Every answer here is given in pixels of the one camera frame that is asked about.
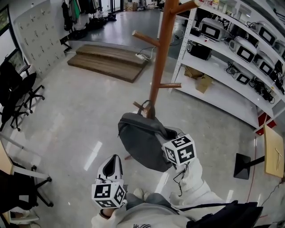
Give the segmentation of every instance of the gray pants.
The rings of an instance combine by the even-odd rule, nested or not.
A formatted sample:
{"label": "gray pants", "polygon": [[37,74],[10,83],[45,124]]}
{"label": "gray pants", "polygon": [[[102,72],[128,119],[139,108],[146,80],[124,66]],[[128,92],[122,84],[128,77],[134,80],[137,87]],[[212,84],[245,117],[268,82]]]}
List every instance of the gray pants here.
{"label": "gray pants", "polygon": [[[127,193],[126,199],[128,201],[126,205],[127,210],[144,203],[142,199],[139,199],[138,197],[136,197],[134,194],[131,193]],[[145,203],[161,205],[173,210],[171,204],[159,193],[151,193],[146,199]]]}

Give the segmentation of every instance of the wooden step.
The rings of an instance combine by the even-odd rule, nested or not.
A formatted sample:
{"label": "wooden step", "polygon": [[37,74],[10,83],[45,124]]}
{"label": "wooden step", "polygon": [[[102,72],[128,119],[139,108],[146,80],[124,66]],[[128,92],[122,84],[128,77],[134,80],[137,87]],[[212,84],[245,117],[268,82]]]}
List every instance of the wooden step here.
{"label": "wooden step", "polygon": [[83,45],[77,49],[76,53],[80,55],[100,56],[107,59],[113,58],[117,61],[136,66],[144,66],[147,63],[146,60],[137,58],[135,56],[136,52],[103,46]]}
{"label": "wooden step", "polygon": [[75,55],[67,61],[68,65],[102,73],[133,83],[143,67],[134,66],[114,59],[96,55]]}

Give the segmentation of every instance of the clothing rack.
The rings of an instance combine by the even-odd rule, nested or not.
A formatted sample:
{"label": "clothing rack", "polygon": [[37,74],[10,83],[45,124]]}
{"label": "clothing rack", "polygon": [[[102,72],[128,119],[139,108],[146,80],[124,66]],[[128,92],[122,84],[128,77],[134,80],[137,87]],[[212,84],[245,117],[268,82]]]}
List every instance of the clothing rack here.
{"label": "clothing rack", "polygon": [[[152,77],[151,92],[149,96],[149,100],[153,106],[155,105],[157,94],[160,88],[181,88],[181,83],[161,83],[161,77],[167,59],[169,45],[171,43],[176,15],[197,7],[199,7],[199,0],[192,0],[181,5],[179,5],[179,0],[167,0],[164,5],[163,20],[158,41],[137,31],[134,31],[132,34],[134,37],[157,47],[158,50]],[[134,105],[141,108],[141,105],[137,102],[134,102]],[[143,108],[144,112],[147,113],[147,118],[151,118],[152,116],[152,114],[149,112],[149,108],[150,105],[148,105],[145,109]]]}

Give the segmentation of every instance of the white floor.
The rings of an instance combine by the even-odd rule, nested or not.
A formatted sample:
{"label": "white floor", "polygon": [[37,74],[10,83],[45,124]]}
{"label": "white floor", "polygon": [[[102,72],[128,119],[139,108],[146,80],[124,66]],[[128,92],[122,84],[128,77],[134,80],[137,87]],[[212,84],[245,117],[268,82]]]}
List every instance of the white floor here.
{"label": "white floor", "polygon": [[[6,135],[38,153],[21,151],[3,140],[11,157],[26,166],[37,165],[39,171],[53,179],[42,190],[54,207],[47,208],[39,201],[40,206],[35,208],[40,225],[91,227],[91,218],[98,212],[91,200],[91,185],[99,165],[113,154],[122,159],[124,180],[130,192],[141,187],[168,198],[171,191],[178,191],[172,180],[173,168],[163,174],[135,160],[124,161],[128,153],[118,138],[121,116],[136,110],[133,101],[142,103],[148,99],[153,66],[146,67],[138,80],[130,84],[68,66],[68,59],[43,80],[46,99],[38,101],[34,113],[24,118],[21,132],[12,130],[8,124],[4,129]],[[171,76],[165,73],[163,81],[170,81]],[[236,153],[254,159],[255,135],[249,125],[177,90],[171,94],[160,90],[156,116],[163,125],[180,128],[192,136],[203,166],[203,178],[219,197],[228,202],[247,201],[253,168],[250,180],[233,178],[233,171]],[[264,155],[262,138],[257,139],[257,144],[258,158]],[[264,174],[263,164],[257,165],[249,201],[259,201],[261,205],[278,182],[278,178]],[[258,224],[284,218],[284,190],[281,185],[272,194],[262,213],[265,217]]]}

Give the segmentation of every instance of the gray backpack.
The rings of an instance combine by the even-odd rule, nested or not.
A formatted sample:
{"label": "gray backpack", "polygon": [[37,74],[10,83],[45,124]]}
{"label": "gray backpack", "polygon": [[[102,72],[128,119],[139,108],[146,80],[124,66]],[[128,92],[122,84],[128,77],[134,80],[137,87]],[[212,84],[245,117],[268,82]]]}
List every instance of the gray backpack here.
{"label": "gray backpack", "polygon": [[155,109],[151,105],[149,112],[152,119],[138,113],[125,113],[119,124],[119,136],[130,155],[149,169],[160,172],[168,170],[172,163],[166,159],[162,144],[177,137],[177,131],[165,128],[155,117]]}

